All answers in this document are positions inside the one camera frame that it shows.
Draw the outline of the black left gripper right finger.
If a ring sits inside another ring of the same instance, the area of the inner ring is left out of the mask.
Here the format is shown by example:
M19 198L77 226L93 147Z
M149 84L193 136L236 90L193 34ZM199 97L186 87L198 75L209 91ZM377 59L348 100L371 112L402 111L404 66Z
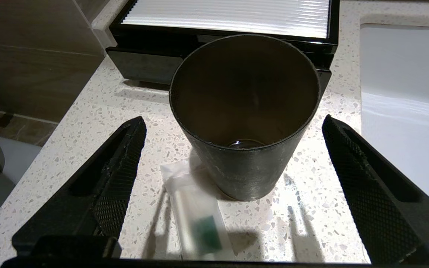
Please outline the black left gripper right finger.
M371 263L429 266L429 196L348 124L322 132Z

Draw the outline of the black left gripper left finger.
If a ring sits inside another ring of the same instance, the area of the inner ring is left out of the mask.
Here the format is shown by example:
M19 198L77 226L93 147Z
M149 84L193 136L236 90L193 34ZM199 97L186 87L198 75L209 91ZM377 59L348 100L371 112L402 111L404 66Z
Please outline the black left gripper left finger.
M17 255L34 253L37 242L45 236L118 238L146 134L142 117L122 123L13 235Z

